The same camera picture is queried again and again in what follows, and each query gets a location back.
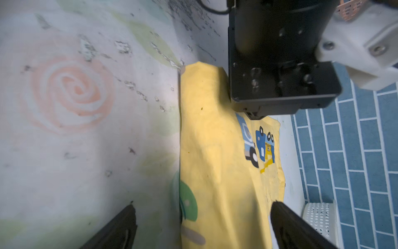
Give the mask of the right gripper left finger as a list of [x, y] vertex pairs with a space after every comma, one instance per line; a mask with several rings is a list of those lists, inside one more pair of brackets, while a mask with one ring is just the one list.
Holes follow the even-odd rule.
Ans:
[[137, 231], [136, 209], [130, 204], [118, 213], [81, 249], [131, 249]]

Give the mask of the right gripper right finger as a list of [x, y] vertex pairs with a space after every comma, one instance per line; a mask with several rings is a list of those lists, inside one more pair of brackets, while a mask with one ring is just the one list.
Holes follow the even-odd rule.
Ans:
[[337, 248], [282, 202], [272, 204], [271, 223], [280, 249]]

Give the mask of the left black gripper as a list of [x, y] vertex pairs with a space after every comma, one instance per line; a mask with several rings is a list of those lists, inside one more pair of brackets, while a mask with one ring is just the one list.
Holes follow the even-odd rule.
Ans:
[[236, 1], [229, 14], [229, 96], [251, 120], [322, 109], [342, 92], [315, 51], [338, 1]]

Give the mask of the yellow car print pillowcase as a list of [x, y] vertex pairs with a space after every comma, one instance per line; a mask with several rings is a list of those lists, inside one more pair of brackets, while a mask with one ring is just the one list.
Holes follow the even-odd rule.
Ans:
[[184, 249], [270, 249], [272, 203], [283, 201], [280, 123], [233, 111], [221, 67], [181, 75], [179, 203]]

